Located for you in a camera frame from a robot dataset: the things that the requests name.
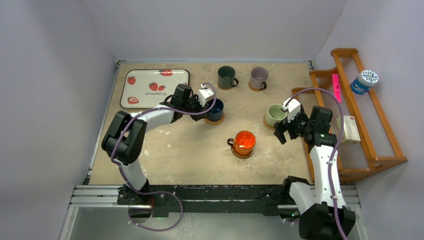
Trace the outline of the pale green mug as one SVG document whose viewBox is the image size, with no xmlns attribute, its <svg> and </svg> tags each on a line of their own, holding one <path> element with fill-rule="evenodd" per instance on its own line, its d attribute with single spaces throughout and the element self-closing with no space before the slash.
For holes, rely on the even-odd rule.
<svg viewBox="0 0 424 240">
<path fill-rule="evenodd" d="M 274 127 L 275 123 L 287 117 L 287 114 L 281 110 L 281 106 L 281 104 L 275 103 L 268 107 L 265 120 L 269 126 Z"/>
</svg>

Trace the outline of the navy blue mug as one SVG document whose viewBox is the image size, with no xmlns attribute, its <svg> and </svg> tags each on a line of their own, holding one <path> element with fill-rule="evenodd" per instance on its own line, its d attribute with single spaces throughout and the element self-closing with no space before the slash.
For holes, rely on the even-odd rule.
<svg viewBox="0 0 424 240">
<path fill-rule="evenodd" d="M 214 100 L 208 101 L 208 106 L 212 107 L 207 113 L 207 119 L 211 122 L 218 122 L 224 115 L 224 103 L 220 99 L 216 99 L 215 104 L 212 104 Z"/>
</svg>

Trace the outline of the orange mug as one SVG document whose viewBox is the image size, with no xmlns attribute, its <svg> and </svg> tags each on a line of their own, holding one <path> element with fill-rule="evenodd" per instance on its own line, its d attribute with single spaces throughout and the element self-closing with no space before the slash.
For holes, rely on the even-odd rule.
<svg viewBox="0 0 424 240">
<path fill-rule="evenodd" d="M 256 145 L 255 135 L 247 130 L 240 131 L 235 138 L 228 138 L 226 143 L 240 155 L 248 155 Z"/>
</svg>

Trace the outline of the light wooden coaster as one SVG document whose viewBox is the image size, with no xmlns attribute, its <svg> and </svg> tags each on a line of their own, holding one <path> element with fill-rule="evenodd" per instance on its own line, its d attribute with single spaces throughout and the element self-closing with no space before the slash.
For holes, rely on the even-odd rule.
<svg viewBox="0 0 424 240">
<path fill-rule="evenodd" d="M 225 91 L 231 90 L 231 89 L 233 88 L 233 86 L 231 86 L 231 87 L 222 87 L 222 86 L 219 84 L 219 82 L 217 83 L 217 86 L 218 86 L 221 90 L 225 90 Z"/>
<path fill-rule="evenodd" d="M 266 82 L 264 83 L 264 85 L 263 85 L 263 88 L 254 88 L 254 87 L 252 87 L 252 85 L 251 85 L 251 83 L 249 82 L 248 83 L 248 87 L 252 90 L 252 91 L 254 91 L 254 92 L 261 92 L 261 91 L 263 91 L 263 90 L 266 90 L 267 89 L 267 84 L 266 84 Z"/>
</svg>

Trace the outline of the dark green mug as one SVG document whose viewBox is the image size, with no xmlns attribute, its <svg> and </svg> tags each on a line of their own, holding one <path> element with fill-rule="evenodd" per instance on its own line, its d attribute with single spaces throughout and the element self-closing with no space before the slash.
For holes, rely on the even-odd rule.
<svg viewBox="0 0 424 240">
<path fill-rule="evenodd" d="M 228 65 L 221 66 L 218 71 L 218 82 L 222 87 L 229 88 L 239 85 L 239 80 L 236 78 L 236 70 Z"/>
</svg>

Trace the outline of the dark brown wooden coaster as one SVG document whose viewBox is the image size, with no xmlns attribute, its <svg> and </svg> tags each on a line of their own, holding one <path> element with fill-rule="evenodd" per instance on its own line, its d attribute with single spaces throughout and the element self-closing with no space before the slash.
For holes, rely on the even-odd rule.
<svg viewBox="0 0 424 240">
<path fill-rule="evenodd" d="M 234 155 L 235 157 L 237 157 L 237 158 L 239 158 L 239 159 L 248 159 L 248 158 L 250 158 L 250 157 L 252 157 L 252 156 L 254 155 L 254 153 L 255 153 L 255 149 L 253 149 L 253 150 L 252 150 L 249 154 L 247 154 L 247 155 L 241 155 L 241 154 L 238 154 L 234 148 L 231 148 L 231 152 L 233 153 L 233 155 Z"/>
</svg>

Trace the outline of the purple mug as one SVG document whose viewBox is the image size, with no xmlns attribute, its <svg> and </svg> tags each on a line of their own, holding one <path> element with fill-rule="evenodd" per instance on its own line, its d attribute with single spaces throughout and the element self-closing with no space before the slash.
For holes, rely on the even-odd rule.
<svg viewBox="0 0 424 240">
<path fill-rule="evenodd" d="M 261 89 L 264 87 L 265 83 L 267 84 L 268 77 L 268 70 L 262 66 L 257 66 L 251 70 L 249 82 L 251 83 L 253 88 Z"/>
</svg>

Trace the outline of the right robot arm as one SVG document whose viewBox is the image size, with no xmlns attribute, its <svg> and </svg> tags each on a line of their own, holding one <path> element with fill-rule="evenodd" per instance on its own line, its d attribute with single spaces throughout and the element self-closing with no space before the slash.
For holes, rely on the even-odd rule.
<svg viewBox="0 0 424 240">
<path fill-rule="evenodd" d="M 302 105 L 281 110 L 286 117 L 274 124 L 274 135 L 281 144 L 286 143 L 284 133 L 290 139 L 301 137 L 307 144 L 314 170 L 315 190 L 304 179 L 293 176 L 285 180 L 287 186 L 280 196 L 288 204 L 295 204 L 300 212 L 299 235 L 304 240 L 345 240 L 356 223 L 356 214 L 347 208 L 341 193 L 337 168 L 337 144 L 335 134 L 330 133 L 333 112 L 326 107 L 314 106 L 307 116 Z"/>
</svg>

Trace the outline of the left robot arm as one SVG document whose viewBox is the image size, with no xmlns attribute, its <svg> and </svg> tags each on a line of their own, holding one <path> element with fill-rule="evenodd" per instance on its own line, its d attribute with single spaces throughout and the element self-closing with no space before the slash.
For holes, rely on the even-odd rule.
<svg viewBox="0 0 424 240">
<path fill-rule="evenodd" d="M 217 101 L 216 89 L 211 83 L 201 84 L 197 93 L 189 85 L 180 83 L 173 94 L 153 108 L 137 113 L 118 111 L 115 114 L 103 137 L 101 149 L 116 165 L 124 179 L 124 187 L 130 191 L 130 199 L 136 204 L 146 203 L 149 195 L 154 194 L 149 190 L 149 181 L 139 161 L 146 133 L 172 124 L 184 115 L 194 121 L 205 119 L 212 109 L 209 101 Z"/>
</svg>

